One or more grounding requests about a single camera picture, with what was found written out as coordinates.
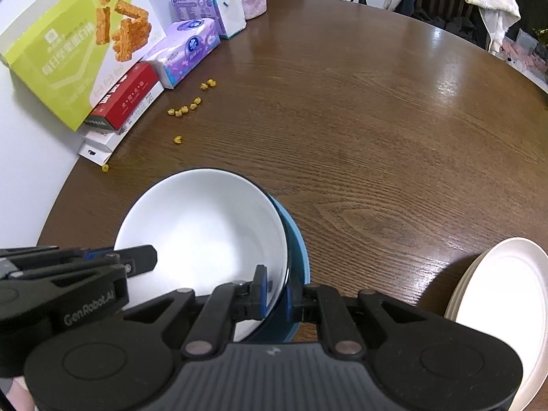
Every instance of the blue plate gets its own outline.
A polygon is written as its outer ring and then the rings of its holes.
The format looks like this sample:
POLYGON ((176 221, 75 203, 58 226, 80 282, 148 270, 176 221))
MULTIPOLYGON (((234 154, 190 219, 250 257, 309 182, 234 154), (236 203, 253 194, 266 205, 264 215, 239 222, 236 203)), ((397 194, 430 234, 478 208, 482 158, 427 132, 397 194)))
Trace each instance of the blue plate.
MULTIPOLYGON (((282 215, 282 220, 287 228, 291 273, 295 273, 302 284, 308 284, 310 282, 310 262, 301 231, 287 210, 274 198, 272 200, 276 204, 276 207, 278 207, 278 211, 282 215)), ((290 323, 286 320, 286 306, 284 302, 284 299, 278 302, 264 323, 246 338, 246 341, 251 343, 281 343, 289 342, 293 339, 300 324, 290 323)))

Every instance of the white box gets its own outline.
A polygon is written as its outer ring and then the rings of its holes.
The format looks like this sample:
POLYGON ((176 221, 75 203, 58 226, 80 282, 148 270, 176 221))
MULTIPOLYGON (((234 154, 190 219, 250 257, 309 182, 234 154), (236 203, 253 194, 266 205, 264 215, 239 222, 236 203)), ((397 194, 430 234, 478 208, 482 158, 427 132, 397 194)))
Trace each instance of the white box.
POLYGON ((79 155, 91 160, 97 165, 104 165, 133 124, 139 120, 146 109, 152 105, 153 101, 158 98, 163 90, 164 87, 162 84, 157 82, 145 98, 139 102, 118 132, 99 130, 98 128, 82 125, 78 131, 84 138, 84 145, 81 146, 80 151, 78 152, 79 155))

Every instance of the purple tissue box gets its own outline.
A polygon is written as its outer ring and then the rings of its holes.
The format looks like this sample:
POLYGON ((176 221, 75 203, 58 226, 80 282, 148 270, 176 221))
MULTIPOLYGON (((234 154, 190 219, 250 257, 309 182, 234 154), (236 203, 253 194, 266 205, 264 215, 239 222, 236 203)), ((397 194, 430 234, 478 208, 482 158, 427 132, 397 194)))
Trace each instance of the purple tissue box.
POLYGON ((221 42, 210 18, 173 23, 166 37, 141 59, 149 62, 164 88, 173 89, 221 42))
POLYGON ((242 0, 172 0, 172 4, 180 21, 212 18, 223 38, 231 38, 246 27, 242 0))

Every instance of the red box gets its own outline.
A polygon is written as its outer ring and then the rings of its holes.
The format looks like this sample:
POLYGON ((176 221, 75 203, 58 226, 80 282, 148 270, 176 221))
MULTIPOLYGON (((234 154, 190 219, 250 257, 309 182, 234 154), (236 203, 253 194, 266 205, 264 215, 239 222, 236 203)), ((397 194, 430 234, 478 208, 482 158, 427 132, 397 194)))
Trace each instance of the red box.
POLYGON ((118 131, 157 82, 158 76, 152 66, 145 62, 137 63, 93 108, 84 123, 118 131))

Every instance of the wooden table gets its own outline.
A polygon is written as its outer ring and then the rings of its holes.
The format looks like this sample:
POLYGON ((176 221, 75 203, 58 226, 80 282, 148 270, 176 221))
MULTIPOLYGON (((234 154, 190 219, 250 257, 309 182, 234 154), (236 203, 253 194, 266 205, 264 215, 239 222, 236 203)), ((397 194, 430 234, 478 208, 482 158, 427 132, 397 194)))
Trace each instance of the wooden table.
MULTIPOLYGON (((542 90, 398 14, 333 0, 268 5, 154 103, 108 173, 78 161, 40 243, 112 244, 148 188, 215 166, 276 196, 302 230, 312 280, 344 294, 374 288, 443 314, 485 249, 511 236, 548 249, 542 90), (201 92, 209 78, 217 87, 201 92), (166 114, 197 96, 195 113, 166 114)), ((528 409, 547 406, 545 387, 528 409)))

